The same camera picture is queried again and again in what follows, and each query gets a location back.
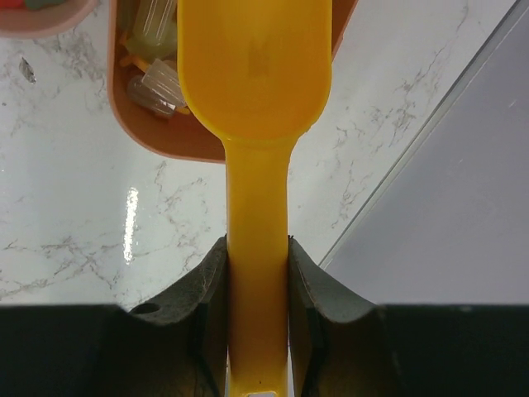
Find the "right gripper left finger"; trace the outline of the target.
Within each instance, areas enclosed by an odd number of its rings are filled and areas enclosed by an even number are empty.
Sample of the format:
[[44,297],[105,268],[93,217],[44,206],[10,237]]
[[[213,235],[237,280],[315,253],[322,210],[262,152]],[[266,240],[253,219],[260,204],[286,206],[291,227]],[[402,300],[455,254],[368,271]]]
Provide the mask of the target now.
[[227,249],[156,296],[116,304],[1,308],[4,396],[222,396]]

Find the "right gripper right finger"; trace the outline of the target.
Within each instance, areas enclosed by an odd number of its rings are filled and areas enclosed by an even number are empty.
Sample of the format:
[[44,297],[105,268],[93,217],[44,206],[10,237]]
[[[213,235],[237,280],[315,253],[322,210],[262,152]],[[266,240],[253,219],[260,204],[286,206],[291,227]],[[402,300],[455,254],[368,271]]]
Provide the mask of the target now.
[[528,308],[362,298],[288,242],[296,396],[525,396]]

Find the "pink tray of gummy candies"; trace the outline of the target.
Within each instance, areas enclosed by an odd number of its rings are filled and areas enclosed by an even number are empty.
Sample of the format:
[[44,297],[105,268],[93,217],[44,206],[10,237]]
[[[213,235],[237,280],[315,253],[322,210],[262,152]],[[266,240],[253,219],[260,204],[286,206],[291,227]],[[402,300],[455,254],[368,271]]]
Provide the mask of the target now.
[[64,1],[38,10],[1,8],[1,37],[38,39],[63,33],[82,22],[99,1]]

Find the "yellow plastic scoop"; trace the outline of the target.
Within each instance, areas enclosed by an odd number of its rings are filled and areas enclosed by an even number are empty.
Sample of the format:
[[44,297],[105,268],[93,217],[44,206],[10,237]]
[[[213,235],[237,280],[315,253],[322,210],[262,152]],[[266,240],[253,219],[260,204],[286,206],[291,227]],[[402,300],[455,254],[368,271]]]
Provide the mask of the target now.
[[331,87],[329,1],[181,1],[178,75],[224,147],[232,396],[287,393],[288,165]]

